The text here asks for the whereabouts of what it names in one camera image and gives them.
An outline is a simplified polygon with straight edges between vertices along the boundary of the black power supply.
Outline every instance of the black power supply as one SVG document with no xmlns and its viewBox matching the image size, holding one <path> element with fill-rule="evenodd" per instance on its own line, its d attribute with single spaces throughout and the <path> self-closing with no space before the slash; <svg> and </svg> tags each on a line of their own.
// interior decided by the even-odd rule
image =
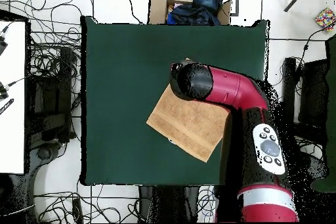
<svg viewBox="0 0 336 224">
<path fill-rule="evenodd" d="M 0 36 L 0 56 L 3 53 L 3 51 L 5 51 L 7 47 L 7 43 L 5 43 L 5 38 Z"/>
<path fill-rule="evenodd" d="M 0 82 L 0 101 L 8 97 L 7 88 Z"/>
<path fill-rule="evenodd" d="M 84 224 L 80 198 L 74 198 L 72 200 L 72 214 L 76 224 Z"/>
</svg>

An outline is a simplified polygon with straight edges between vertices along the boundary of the cardboard box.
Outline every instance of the cardboard box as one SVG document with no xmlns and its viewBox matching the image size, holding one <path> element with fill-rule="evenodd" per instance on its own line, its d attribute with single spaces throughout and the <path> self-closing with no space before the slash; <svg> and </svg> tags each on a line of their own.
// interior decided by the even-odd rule
<svg viewBox="0 0 336 224">
<path fill-rule="evenodd" d="M 167 8 L 175 3 L 191 4 L 192 0 L 150 0 L 147 24 L 166 24 Z M 231 0 L 223 3 L 217 18 L 221 25 L 230 23 Z"/>
</svg>

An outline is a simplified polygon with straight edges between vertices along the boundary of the black border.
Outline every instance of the black border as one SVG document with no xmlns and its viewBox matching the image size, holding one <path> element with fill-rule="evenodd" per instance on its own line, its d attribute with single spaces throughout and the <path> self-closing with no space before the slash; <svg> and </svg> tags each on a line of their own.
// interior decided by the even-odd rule
<svg viewBox="0 0 336 224">
<path fill-rule="evenodd" d="M 21 16 L 18 14 L 11 13 L 9 11 L 2 11 L 0 10 L 0 20 L 1 21 L 15 21 L 15 22 L 24 22 L 25 23 L 25 44 L 26 44 L 26 50 L 25 50 L 25 66 L 24 66 L 24 77 L 29 76 L 30 74 L 30 68 L 31 68 L 31 58 L 32 58 L 32 50 L 30 48 L 31 44 L 31 24 L 29 22 L 29 19 L 25 16 Z M 28 80 L 24 80 L 24 173 L 23 174 L 17 174 L 13 173 L 15 175 L 25 175 L 30 170 L 30 133 L 31 133 L 31 124 L 30 119 L 28 116 L 29 112 L 29 91 L 28 91 Z"/>
<path fill-rule="evenodd" d="M 86 17 L 81 16 L 81 174 L 79 182 L 87 186 L 87 22 Z"/>
</svg>

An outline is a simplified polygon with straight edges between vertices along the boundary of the robot control buttons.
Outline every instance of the robot control buttons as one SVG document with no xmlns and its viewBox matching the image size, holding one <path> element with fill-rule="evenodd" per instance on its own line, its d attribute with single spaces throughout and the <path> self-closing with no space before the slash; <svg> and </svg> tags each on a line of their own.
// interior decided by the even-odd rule
<svg viewBox="0 0 336 224">
<path fill-rule="evenodd" d="M 253 129 L 253 140 L 260 167 L 275 175 L 283 175 L 285 164 L 274 129 L 265 123 L 260 123 Z"/>
<path fill-rule="evenodd" d="M 277 166 L 281 166 L 282 165 L 281 162 L 277 158 L 274 159 L 274 162 L 276 163 Z"/>
<path fill-rule="evenodd" d="M 272 159 L 269 156 L 264 156 L 264 161 L 267 163 L 272 163 Z"/>
<path fill-rule="evenodd" d="M 278 156 L 280 154 L 278 144 L 268 139 L 261 143 L 260 148 L 265 154 L 269 154 L 270 156 Z"/>
</svg>

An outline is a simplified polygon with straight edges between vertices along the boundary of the blue cloth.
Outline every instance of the blue cloth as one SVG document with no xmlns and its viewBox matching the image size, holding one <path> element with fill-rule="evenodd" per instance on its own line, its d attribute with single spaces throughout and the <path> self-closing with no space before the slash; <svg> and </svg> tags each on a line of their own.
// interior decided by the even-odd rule
<svg viewBox="0 0 336 224">
<path fill-rule="evenodd" d="M 171 12 L 168 14 L 168 17 L 167 17 L 167 24 L 168 24 L 168 25 L 175 25 L 175 24 L 176 24 L 174 18 L 173 18 L 172 15 L 171 15 Z"/>
<path fill-rule="evenodd" d="M 193 0 L 192 4 L 173 9 L 171 16 L 178 25 L 220 25 L 217 13 L 222 0 Z"/>
</svg>

